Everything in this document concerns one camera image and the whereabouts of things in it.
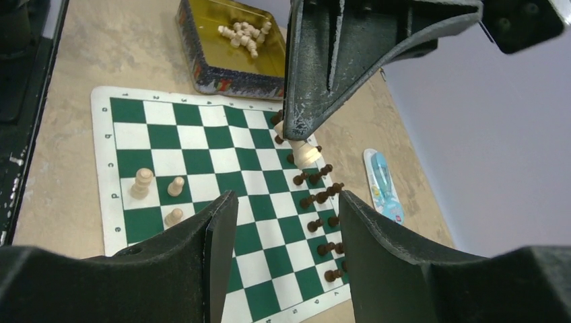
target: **green square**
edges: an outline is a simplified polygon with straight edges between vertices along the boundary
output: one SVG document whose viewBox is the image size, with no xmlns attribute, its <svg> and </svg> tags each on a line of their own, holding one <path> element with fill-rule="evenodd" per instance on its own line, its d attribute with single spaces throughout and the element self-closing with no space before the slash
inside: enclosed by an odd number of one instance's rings
<svg viewBox="0 0 571 323">
<path fill-rule="evenodd" d="M 319 173 L 319 169 L 318 168 L 307 168 L 304 170 L 304 172 L 308 173 L 308 174 L 317 174 Z M 309 179 L 306 180 L 307 183 L 307 187 L 309 187 L 309 189 L 314 189 L 314 188 L 325 188 L 325 184 L 323 184 L 323 179 L 320 178 L 319 181 L 317 182 L 317 184 L 313 185 L 311 184 L 311 182 L 309 181 Z"/>
<path fill-rule="evenodd" d="M 242 278 L 238 270 L 238 262 L 236 258 L 233 258 L 232 268 L 230 269 L 230 280 L 228 281 L 228 291 L 226 293 L 231 293 L 242 288 L 244 288 L 244 286 L 242 285 Z"/>
<path fill-rule="evenodd" d="M 255 149 L 236 148 L 241 170 L 262 170 Z"/>
<path fill-rule="evenodd" d="M 335 259 L 335 263 L 337 264 L 337 268 L 343 270 L 343 261 L 345 260 L 345 257 L 341 257 L 341 258 L 337 258 Z M 349 275 L 345 273 L 342 277 L 341 280 L 343 281 L 343 284 L 346 284 L 349 282 Z"/>
<path fill-rule="evenodd" d="M 323 231 L 325 232 L 325 234 L 330 234 L 333 232 L 341 231 L 341 225 L 340 224 L 337 224 L 337 226 L 335 226 L 335 227 L 330 227 L 329 224 L 327 224 L 327 220 L 330 217 L 337 216 L 335 214 L 335 210 L 331 209 L 331 210 L 319 211 L 319 212 L 317 212 L 317 214 L 323 220 L 323 222 L 325 222 L 325 224 L 323 225 Z"/>
<path fill-rule="evenodd" d="M 127 243 L 141 242 L 164 231 L 160 207 L 123 211 Z"/>
<path fill-rule="evenodd" d="M 294 203 L 296 204 L 296 210 L 298 210 L 298 214 L 315 212 L 315 203 L 317 202 L 311 203 L 311 205 L 307 209 L 302 208 L 300 204 L 301 200 L 307 198 L 310 195 L 311 193 L 309 193 L 308 190 L 298 190 L 296 192 L 292 192 L 292 198 L 294 200 Z"/>
<path fill-rule="evenodd" d="M 281 311 L 271 281 L 248 287 L 245 292 L 254 322 Z"/>
<path fill-rule="evenodd" d="M 286 246 L 264 249 L 271 278 L 278 278 L 294 271 Z"/>
<path fill-rule="evenodd" d="M 216 174 L 216 181 L 220 192 L 233 190 L 238 196 L 246 196 L 246 186 L 244 185 L 244 178 L 242 172 Z"/>
<path fill-rule="evenodd" d="M 153 167 L 153 155 L 150 149 L 118 149 L 116 153 L 119 178 L 135 177 L 137 171 L 141 168 L 148 168 L 155 172 Z"/>
<path fill-rule="evenodd" d="M 298 167 L 295 164 L 290 164 L 288 162 L 288 155 L 293 153 L 291 149 L 276 149 L 277 157 L 281 163 L 281 168 L 285 170 L 297 170 Z"/>
<path fill-rule="evenodd" d="M 291 244 L 294 242 L 305 240 L 303 227 L 300 223 L 299 217 L 297 216 L 282 217 L 277 221 L 279 222 L 279 227 L 281 228 L 281 234 L 286 244 Z"/>
<path fill-rule="evenodd" d="M 273 127 L 275 127 L 272 123 L 271 123 L 271 118 L 273 116 L 275 116 L 277 114 L 277 111 L 264 111 L 264 119 L 266 119 L 267 125 L 268 125 L 268 129 L 273 129 Z"/>
<path fill-rule="evenodd" d="M 183 149 L 182 158 L 188 175 L 213 174 L 214 165 L 208 149 Z"/>
<path fill-rule="evenodd" d="M 286 176 L 283 170 L 266 170 L 263 172 L 266 179 L 266 185 L 270 194 L 289 192 L 290 187 L 286 182 Z"/>
<path fill-rule="evenodd" d="M 186 176 L 181 176 L 184 180 L 182 192 L 178 196 L 170 196 L 168 194 L 168 186 L 176 178 L 176 176 L 160 176 L 157 177 L 157 189 L 159 190 L 159 200 L 161 205 L 173 205 L 182 203 L 191 203 L 191 189 L 189 188 L 189 181 Z"/>
<path fill-rule="evenodd" d="M 313 256 L 313 261 L 315 261 L 315 264 L 320 264 L 322 262 L 330 261 L 333 259 L 333 255 L 331 253 L 335 251 L 330 251 L 326 253 L 325 256 L 319 256 L 317 253 L 318 246 L 328 243 L 329 242 L 325 236 L 307 239 L 307 244 L 309 245 L 309 250 L 311 251 L 311 255 Z"/>
<path fill-rule="evenodd" d="M 151 149 L 180 149 L 176 126 L 147 124 Z"/>
<path fill-rule="evenodd" d="M 250 134 L 257 149 L 275 149 L 273 138 L 267 129 L 250 129 Z"/>
<path fill-rule="evenodd" d="M 123 98 L 111 98 L 110 101 L 113 122 L 147 122 L 143 101 Z"/>
<path fill-rule="evenodd" d="M 224 106 L 224 113 L 226 114 L 226 120 L 228 121 L 229 126 L 248 128 L 244 110 L 236 109 L 230 106 Z"/>
<path fill-rule="evenodd" d="M 254 220 L 262 221 L 276 218 L 273 203 L 269 195 L 250 195 L 248 198 L 250 199 L 250 207 L 252 208 Z"/>
<path fill-rule="evenodd" d="M 204 208 L 206 208 L 207 206 L 209 206 L 210 203 L 212 203 L 212 201 L 194 202 L 194 203 L 193 203 L 193 207 L 194 207 L 194 209 L 195 209 L 195 214 L 197 214 L 198 212 L 204 210 Z"/>
<path fill-rule="evenodd" d="M 234 146 L 228 127 L 204 127 L 204 132 L 210 149 L 224 149 Z"/>
<path fill-rule="evenodd" d="M 200 110 L 194 104 L 173 103 L 174 119 L 181 126 L 201 126 Z"/>
<path fill-rule="evenodd" d="M 256 223 L 239 225 L 236 228 L 236 241 L 234 242 L 236 255 L 242 256 L 259 250 L 262 250 L 262 242 Z"/>
<path fill-rule="evenodd" d="M 298 271 L 296 273 L 296 279 L 300 286 L 300 291 L 304 301 L 324 293 L 315 267 L 309 267 L 302 271 Z"/>
</svg>

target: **chessboard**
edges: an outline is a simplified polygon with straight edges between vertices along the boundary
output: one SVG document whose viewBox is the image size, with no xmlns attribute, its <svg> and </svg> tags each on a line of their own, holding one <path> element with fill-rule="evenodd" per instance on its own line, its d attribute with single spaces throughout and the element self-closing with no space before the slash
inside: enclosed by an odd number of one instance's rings
<svg viewBox="0 0 571 323">
<path fill-rule="evenodd" d="M 301 171 L 273 130 L 280 108 L 223 96 L 94 89 L 105 255 L 168 229 L 173 210 L 184 220 L 233 190 L 238 220 L 223 322 L 301 322 L 348 300 L 337 196 L 302 205 L 339 184 L 328 175 L 294 183 Z M 313 136 L 307 142 L 317 146 Z M 320 158 L 303 171 L 331 167 Z M 153 177 L 146 196 L 136 199 L 130 190 L 142 169 Z M 184 184 L 172 196 L 175 178 Z"/>
</svg>

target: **beige tabletop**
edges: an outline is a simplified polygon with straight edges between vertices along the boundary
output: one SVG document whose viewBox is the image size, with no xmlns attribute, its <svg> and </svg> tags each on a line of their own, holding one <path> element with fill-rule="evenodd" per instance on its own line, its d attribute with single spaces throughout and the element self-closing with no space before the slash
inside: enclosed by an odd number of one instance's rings
<svg viewBox="0 0 571 323">
<path fill-rule="evenodd" d="M 177 0 L 70 1 L 14 244 L 103 254 L 91 91 L 100 85 L 196 94 L 174 23 Z M 371 203 L 363 150 L 384 153 L 405 226 L 452 246 L 387 87 L 377 73 L 317 132 L 332 177 Z M 354 322 L 351 301 L 307 322 Z"/>
</svg>

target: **table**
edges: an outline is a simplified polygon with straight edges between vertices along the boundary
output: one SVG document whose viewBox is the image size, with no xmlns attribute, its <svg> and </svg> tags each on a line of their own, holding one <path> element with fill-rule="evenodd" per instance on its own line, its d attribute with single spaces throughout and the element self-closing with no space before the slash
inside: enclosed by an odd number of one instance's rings
<svg viewBox="0 0 571 323">
<path fill-rule="evenodd" d="M 103 254 L 90 93 L 99 85 L 196 94 L 174 23 L 177 0 L 71 1 L 36 141 L 15 245 L 73 258 Z M 380 73 L 316 133 L 332 177 L 372 203 L 363 150 L 388 159 L 405 226 L 452 246 Z M 307 322 L 354 322 L 351 301 Z"/>
</svg>

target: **open box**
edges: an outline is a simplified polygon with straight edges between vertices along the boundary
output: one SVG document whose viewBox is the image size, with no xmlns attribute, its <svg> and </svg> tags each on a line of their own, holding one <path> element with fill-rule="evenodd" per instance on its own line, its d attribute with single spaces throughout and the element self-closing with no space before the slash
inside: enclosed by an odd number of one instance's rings
<svg viewBox="0 0 571 323">
<path fill-rule="evenodd" d="M 243 46 L 233 48 L 218 32 L 218 26 L 232 28 L 234 22 L 260 28 L 266 21 L 272 28 L 264 43 L 258 45 L 257 59 L 252 59 Z M 182 0 L 176 23 L 198 92 L 283 99 L 286 43 L 270 13 L 231 0 Z"/>
</svg>

